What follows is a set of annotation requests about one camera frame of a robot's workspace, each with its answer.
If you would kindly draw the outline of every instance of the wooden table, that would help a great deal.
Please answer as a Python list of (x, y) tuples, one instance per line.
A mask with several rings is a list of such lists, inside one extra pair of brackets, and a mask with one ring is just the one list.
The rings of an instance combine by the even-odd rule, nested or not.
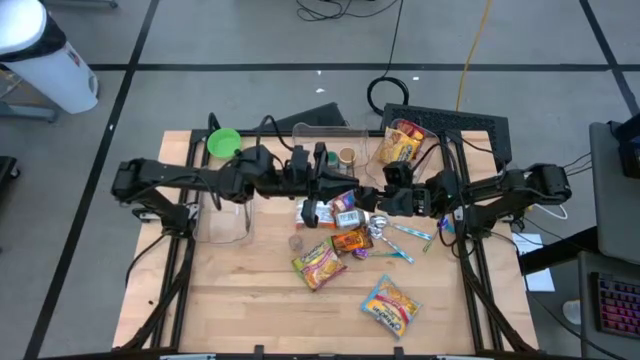
[[(189, 136), (188, 131), (166, 132), (159, 161), (184, 165)], [(463, 136), (481, 148), (490, 148), (485, 132), (463, 132)], [(370, 138), (369, 149), (375, 149), (379, 141), (380, 138)], [(244, 138), (245, 146), (254, 142), (254, 138)], [(263, 138), (262, 143), (281, 159), (288, 158), (289, 153), (276, 138)], [(467, 145), (465, 153), (471, 181), (495, 175), (490, 154)], [(368, 169), (382, 184), (381, 171), (372, 174)], [(436, 150), (423, 178), (441, 169), (441, 154)], [(160, 191), (173, 201), (178, 198), (177, 189)], [(404, 347), (406, 354), (474, 353), (459, 261), (439, 241), (423, 254), (423, 240), (385, 229), (387, 238), (414, 257), (415, 264), (394, 258), (359, 261), (348, 256), (344, 258), (347, 271), (321, 290), (311, 292), (291, 267), (295, 255), (288, 238), (295, 232), (294, 202), (257, 195), (254, 201), (257, 231), (250, 243), (196, 245), (181, 352), (250, 353), (254, 345), (262, 344), (267, 353), (391, 354), (394, 346)], [(435, 231), (432, 219), (397, 217), (393, 221), (427, 233)], [(143, 224), (137, 252), (157, 238), (160, 230), (157, 223)], [(320, 233), (316, 239), (309, 239), (313, 231), (319, 230), (305, 230), (305, 243), (322, 239)], [(497, 225), (494, 231), (511, 237), (506, 225)], [(453, 238), (453, 234), (446, 233), (446, 241)], [(164, 242), (143, 257), (131, 273), (114, 346), (129, 340), (153, 309), (150, 301), (157, 303), (168, 244), (169, 241)], [(496, 305), (523, 339), (537, 347), (513, 244), (492, 237), (484, 240), (484, 246)], [(387, 250), (384, 244), (376, 247)], [(424, 304), (398, 342), (359, 308), (383, 274), (390, 275), (402, 290)], [(490, 348), (486, 313), (477, 303), (484, 346)], [(172, 307), (167, 312), (163, 344), (169, 342), (173, 315)]]

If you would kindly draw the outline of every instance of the table leg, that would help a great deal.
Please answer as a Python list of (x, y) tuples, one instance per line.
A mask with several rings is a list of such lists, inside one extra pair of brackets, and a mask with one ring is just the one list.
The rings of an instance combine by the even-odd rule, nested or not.
[(598, 253), (598, 228), (596, 226), (583, 230), (572, 236), (530, 253), (521, 255), (520, 269), (522, 275), (532, 274), (548, 267), (573, 260), (581, 251)]

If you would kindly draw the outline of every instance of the wheel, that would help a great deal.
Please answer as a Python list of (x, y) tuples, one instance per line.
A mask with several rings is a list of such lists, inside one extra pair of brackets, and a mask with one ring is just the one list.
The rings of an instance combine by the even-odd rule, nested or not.
[(20, 177), (20, 169), (18, 169), (17, 167), (14, 167), (13, 170), (11, 170), (11, 178), (12, 179), (17, 179)]

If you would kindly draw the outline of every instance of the white trash can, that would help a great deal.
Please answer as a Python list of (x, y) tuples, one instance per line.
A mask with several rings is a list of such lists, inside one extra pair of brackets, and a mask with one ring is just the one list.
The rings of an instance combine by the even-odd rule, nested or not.
[(98, 103), (98, 78), (38, 0), (0, 0), (0, 63), (70, 114)]

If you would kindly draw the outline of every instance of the floor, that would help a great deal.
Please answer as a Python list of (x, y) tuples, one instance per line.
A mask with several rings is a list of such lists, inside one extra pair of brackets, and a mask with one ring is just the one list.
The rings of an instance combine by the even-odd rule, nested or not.
[[(352, 11), (388, 3), (354, 1)], [(248, 129), (265, 114), (332, 101), (353, 126), (378, 128), (365, 90), (384, 70), (397, 14), (394, 7), (372, 18), (308, 23), (294, 2), (278, 0), (47, 6), (96, 70), (100, 102), (55, 124), (0, 120), (0, 154), (16, 156), (23, 174), (0, 206), (1, 359), (24, 356), (63, 249), (68, 258), (76, 243), (39, 354), (109, 350), (139, 224), (108, 189), (118, 162), (157, 155), (164, 131), (203, 128), (210, 111), (223, 126)], [(412, 105), (454, 108), (483, 7), (405, 0), (393, 58), (404, 65), (390, 75), (407, 83)], [(509, 118), (514, 166), (571, 162), (588, 151), (589, 123), (624, 121), (637, 110), (638, 12), (635, 0), (495, 0), (473, 60), (482, 65), (467, 76), (461, 110)], [(374, 99), (402, 100), (384, 85)], [(561, 236), (594, 225), (590, 173), (571, 185), (569, 220), (538, 211), (530, 218)], [(578, 296), (577, 265), (552, 274), (557, 291), (535, 296), (559, 313)], [(577, 339), (530, 303), (540, 347), (579, 355)]]

